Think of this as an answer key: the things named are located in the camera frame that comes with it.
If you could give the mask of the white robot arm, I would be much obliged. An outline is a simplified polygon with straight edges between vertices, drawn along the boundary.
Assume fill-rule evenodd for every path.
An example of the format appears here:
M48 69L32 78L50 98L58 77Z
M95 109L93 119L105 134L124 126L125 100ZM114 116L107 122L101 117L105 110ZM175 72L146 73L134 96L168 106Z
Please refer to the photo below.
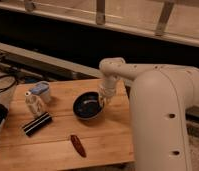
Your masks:
M186 110L199 102L199 69L169 64L128 64L105 58L99 64L102 100L117 81L132 82L129 104L135 171L192 171Z

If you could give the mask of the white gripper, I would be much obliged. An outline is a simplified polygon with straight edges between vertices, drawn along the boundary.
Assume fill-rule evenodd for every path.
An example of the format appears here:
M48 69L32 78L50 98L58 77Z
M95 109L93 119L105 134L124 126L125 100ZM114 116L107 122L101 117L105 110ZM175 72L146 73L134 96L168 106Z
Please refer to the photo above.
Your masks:
M101 83L99 84L99 97L98 102L100 106L104 104L109 105L112 101L112 97L116 94L116 87L119 78L117 76L103 76Z

